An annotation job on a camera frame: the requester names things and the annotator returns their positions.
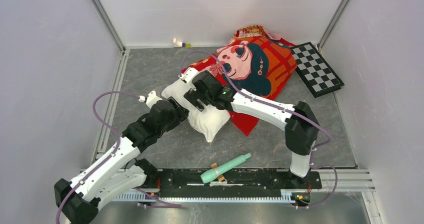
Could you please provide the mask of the white pillow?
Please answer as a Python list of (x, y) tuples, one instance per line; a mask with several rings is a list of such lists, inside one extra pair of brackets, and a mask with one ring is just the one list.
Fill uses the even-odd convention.
[(190, 126), (204, 135), (206, 142), (213, 142), (220, 129), (229, 121), (230, 114), (227, 110), (219, 110), (212, 105), (204, 106), (198, 110), (185, 97), (184, 94), (191, 89), (191, 85), (182, 80), (176, 80), (168, 85), (161, 93), (165, 98), (174, 98), (182, 107), (189, 111), (187, 120)]

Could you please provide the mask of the black white checkerboard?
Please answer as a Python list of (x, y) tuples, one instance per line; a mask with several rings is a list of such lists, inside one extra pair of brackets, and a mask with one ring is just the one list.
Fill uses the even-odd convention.
[(315, 98), (345, 85), (311, 42), (291, 47), (291, 52), (296, 60), (297, 74)]

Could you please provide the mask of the small wooden block right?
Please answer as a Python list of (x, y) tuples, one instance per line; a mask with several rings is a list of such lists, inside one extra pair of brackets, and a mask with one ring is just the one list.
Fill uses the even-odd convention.
[(220, 175), (217, 179), (219, 182), (223, 182), (225, 180), (225, 177), (223, 175)]

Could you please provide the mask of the teal toy microphone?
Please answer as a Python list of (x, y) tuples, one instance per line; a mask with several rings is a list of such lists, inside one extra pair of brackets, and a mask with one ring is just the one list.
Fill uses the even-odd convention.
[(222, 165), (218, 165), (217, 168), (211, 168), (205, 171), (204, 173), (200, 175), (203, 184), (214, 181), (215, 179), (218, 178), (218, 176), (223, 175), (224, 173), (246, 162), (249, 158), (251, 158), (251, 156), (252, 154), (249, 152), (247, 154), (243, 154), (238, 157), (235, 157), (225, 162)]

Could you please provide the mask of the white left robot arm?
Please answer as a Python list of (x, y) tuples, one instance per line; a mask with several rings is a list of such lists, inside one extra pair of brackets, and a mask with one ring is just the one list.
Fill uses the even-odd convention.
[(100, 159), (70, 181), (62, 178), (54, 185), (59, 211), (71, 223), (90, 223), (107, 203), (122, 193), (156, 184), (156, 169), (146, 160), (140, 160), (123, 173), (118, 171), (164, 133), (185, 121), (188, 110), (174, 98), (149, 97), (146, 104), (149, 113), (131, 123)]

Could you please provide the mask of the small toy bottle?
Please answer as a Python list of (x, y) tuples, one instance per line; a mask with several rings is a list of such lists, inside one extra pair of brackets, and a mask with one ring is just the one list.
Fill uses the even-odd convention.
[(190, 43), (180, 41), (177, 38), (173, 38), (172, 44), (174, 48), (191, 48), (192, 46)]

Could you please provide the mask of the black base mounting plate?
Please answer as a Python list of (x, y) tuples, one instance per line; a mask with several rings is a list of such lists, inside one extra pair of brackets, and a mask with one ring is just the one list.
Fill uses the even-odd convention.
[(160, 197), (278, 197), (281, 190), (307, 192), (322, 189), (317, 171), (304, 179), (287, 169), (235, 168), (224, 174), (222, 182), (203, 183), (205, 169), (159, 169), (149, 173), (140, 185), (145, 191), (157, 189)]

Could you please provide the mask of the pink red patterned pillowcase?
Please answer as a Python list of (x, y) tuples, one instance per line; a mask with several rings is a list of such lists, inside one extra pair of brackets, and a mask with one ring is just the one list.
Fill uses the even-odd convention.
[(249, 25), (237, 30), (212, 57), (194, 62), (191, 67), (210, 71), (223, 85), (230, 77), (239, 88), (275, 100), (297, 68), (293, 46), (261, 25)]

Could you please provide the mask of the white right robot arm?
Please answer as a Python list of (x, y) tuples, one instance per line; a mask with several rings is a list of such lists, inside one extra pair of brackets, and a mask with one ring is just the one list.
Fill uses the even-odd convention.
[(301, 188), (309, 181), (311, 151), (318, 137), (319, 124), (308, 104), (284, 104), (259, 97), (230, 84), (223, 85), (210, 72), (188, 68), (179, 78), (188, 85), (184, 97), (202, 111), (207, 105), (266, 121), (285, 133), (291, 151), (289, 182)]

